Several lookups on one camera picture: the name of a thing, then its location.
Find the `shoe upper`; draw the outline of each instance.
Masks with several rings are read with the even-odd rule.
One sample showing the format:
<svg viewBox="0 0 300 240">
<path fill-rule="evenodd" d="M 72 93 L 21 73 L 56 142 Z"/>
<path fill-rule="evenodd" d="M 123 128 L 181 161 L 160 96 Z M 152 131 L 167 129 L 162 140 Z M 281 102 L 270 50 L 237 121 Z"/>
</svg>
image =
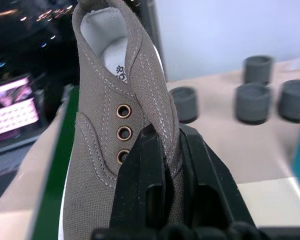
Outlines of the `shoe upper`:
<svg viewBox="0 0 300 240">
<path fill-rule="evenodd" d="M 178 210 L 171 210 L 170 220 L 180 221 L 178 117 L 148 34 L 122 0 L 82 0 L 72 24 L 80 93 L 64 194 L 64 239 L 90 239 L 93 229 L 109 226 L 120 157 L 150 123 L 161 138 L 176 192 L 172 208 Z"/>
</svg>

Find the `white wall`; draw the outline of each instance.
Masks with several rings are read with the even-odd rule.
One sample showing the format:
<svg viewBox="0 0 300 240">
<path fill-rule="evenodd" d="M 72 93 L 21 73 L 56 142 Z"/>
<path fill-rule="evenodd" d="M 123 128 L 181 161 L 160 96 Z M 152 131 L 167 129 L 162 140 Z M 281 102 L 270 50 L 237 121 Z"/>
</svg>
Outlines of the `white wall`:
<svg viewBox="0 0 300 240">
<path fill-rule="evenodd" d="M 245 58 L 300 56 L 300 0 L 156 0 L 169 80 L 239 69 Z"/>
</svg>

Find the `metal eyelet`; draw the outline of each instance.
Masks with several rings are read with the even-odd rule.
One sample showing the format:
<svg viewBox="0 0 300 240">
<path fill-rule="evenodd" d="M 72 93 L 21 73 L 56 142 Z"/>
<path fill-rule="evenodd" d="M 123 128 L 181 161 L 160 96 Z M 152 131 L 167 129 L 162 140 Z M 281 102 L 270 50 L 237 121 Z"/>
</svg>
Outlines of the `metal eyelet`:
<svg viewBox="0 0 300 240">
<path fill-rule="evenodd" d="M 127 104 L 121 104 L 116 109 L 116 115 L 121 119 L 127 119 L 131 115 L 131 107 Z"/>
<path fill-rule="evenodd" d="M 128 126 L 122 126 L 116 132 L 116 137 L 121 141 L 128 141 L 132 137 L 132 130 Z"/>
<path fill-rule="evenodd" d="M 129 153 L 130 151 L 128 149 L 122 149 L 118 152 L 118 155 L 116 156 L 116 160 L 120 165 L 124 163 Z"/>
</svg>

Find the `pink screen display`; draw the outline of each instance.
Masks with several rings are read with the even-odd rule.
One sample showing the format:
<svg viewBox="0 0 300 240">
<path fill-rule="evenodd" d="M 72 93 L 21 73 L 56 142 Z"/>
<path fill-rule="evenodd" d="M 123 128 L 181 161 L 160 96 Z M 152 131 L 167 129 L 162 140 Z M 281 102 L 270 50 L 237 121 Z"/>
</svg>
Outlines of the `pink screen display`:
<svg viewBox="0 0 300 240">
<path fill-rule="evenodd" d="M 0 134 L 39 120 L 27 77 L 0 86 Z"/>
</svg>

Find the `gray canvas shoe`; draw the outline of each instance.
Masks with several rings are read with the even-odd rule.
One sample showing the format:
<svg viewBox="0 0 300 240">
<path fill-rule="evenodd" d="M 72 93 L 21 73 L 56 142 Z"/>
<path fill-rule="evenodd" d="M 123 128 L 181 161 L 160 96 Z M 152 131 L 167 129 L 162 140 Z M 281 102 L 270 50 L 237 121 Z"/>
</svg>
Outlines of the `gray canvas shoe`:
<svg viewBox="0 0 300 240">
<path fill-rule="evenodd" d="M 65 240 L 90 239 L 110 222 L 117 174 L 152 123 L 174 185 L 170 222 L 181 222 L 179 124 L 155 48 L 122 0 L 82 0 L 72 19 L 80 95 L 63 203 Z"/>
</svg>

